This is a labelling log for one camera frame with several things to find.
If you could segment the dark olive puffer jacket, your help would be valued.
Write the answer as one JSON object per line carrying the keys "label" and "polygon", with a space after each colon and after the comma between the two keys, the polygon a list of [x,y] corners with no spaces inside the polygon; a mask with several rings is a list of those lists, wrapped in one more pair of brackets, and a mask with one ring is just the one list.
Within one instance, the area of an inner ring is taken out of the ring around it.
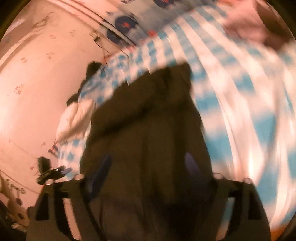
{"label": "dark olive puffer jacket", "polygon": [[90,208],[107,240],[192,240],[212,177],[183,63],[118,87],[93,114],[80,172],[111,167]]}

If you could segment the white folded puffer garment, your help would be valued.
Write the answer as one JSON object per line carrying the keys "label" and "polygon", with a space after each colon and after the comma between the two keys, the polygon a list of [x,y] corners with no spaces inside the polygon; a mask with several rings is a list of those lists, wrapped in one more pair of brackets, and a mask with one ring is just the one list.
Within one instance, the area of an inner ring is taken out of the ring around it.
{"label": "white folded puffer garment", "polygon": [[71,103],[63,112],[56,131],[56,141],[60,144],[84,138],[95,111],[95,100],[84,99]]}

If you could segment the blue white checkered bed cover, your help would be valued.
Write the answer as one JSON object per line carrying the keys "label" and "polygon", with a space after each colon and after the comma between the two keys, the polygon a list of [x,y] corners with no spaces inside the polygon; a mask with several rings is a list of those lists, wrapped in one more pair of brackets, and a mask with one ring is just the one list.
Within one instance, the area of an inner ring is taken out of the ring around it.
{"label": "blue white checkered bed cover", "polygon": [[79,100],[100,106],[146,71],[187,62],[213,170],[252,179],[276,230],[295,213],[295,43],[274,52],[230,39],[222,29],[228,12],[198,7],[141,46],[123,49],[85,84]]}

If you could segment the whale pattern curtain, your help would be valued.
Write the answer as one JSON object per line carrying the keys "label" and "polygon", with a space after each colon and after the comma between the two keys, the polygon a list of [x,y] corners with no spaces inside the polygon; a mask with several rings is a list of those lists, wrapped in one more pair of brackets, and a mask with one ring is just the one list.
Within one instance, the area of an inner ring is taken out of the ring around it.
{"label": "whale pattern curtain", "polygon": [[118,46],[138,45],[178,16],[213,1],[106,1],[102,26],[108,40]]}

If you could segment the pink puffer jacket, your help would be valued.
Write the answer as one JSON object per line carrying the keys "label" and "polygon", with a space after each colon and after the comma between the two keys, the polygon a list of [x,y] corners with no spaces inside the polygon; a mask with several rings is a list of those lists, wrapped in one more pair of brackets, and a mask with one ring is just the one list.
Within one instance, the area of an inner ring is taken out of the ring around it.
{"label": "pink puffer jacket", "polygon": [[261,43],[276,51],[294,39],[287,24],[267,1],[219,2],[230,7],[222,27],[232,38]]}

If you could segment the black garment by wall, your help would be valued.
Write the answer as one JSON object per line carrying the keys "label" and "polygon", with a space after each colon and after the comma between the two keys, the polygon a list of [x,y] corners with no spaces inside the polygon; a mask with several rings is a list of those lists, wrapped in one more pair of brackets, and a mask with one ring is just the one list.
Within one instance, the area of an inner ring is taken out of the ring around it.
{"label": "black garment by wall", "polygon": [[84,85],[88,82],[88,80],[95,75],[95,73],[98,71],[98,69],[101,67],[102,63],[100,62],[95,62],[92,61],[91,63],[88,64],[87,69],[86,69],[86,77],[85,79],[81,82],[79,90],[73,94],[66,102],[66,105],[69,106],[73,102],[78,101],[79,94],[84,87]]}

